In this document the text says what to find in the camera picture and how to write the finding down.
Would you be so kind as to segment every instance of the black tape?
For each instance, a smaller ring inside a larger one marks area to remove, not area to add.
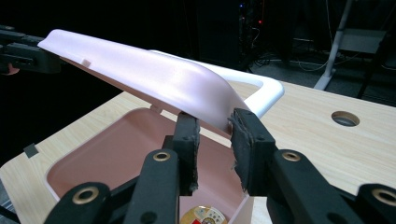
[[[38,153],[38,150],[37,150],[37,148],[35,148],[35,144],[34,143],[32,143],[31,145],[25,147],[23,149],[23,151],[25,152],[27,158],[29,158],[29,159],[31,157],[33,157],[35,154]]]

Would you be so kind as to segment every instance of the robotic arm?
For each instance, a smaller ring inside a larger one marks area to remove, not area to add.
[[[42,37],[25,35],[14,27],[0,25],[0,74],[13,75],[22,70],[59,73],[59,56],[37,46]]]

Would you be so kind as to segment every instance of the pink plastic lid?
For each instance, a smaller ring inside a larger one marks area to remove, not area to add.
[[[53,30],[38,46],[161,109],[184,111],[225,133],[233,110],[248,109],[224,78],[197,63],[63,30]]]

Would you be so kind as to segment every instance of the light wood surface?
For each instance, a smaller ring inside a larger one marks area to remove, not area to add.
[[[255,91],[248,84],[231,84],[245,98]],[[396,188],[395,107],[282,84],[285,95],[261,119],[278,148],[302,152],[331,184],[350,193],[356,194],[364,183]],[[6,163],[0,176],[21,222],[43,223],[56,204],[44,180],[54,162],[123,114],[143,106],[149,104],[123,92],[38,143],[39,153],[32,158],[23,153]],[[359,125],[335,123],[335,111],[356,115]],[[271,223],[265,198],[255,198],[252,223]]]

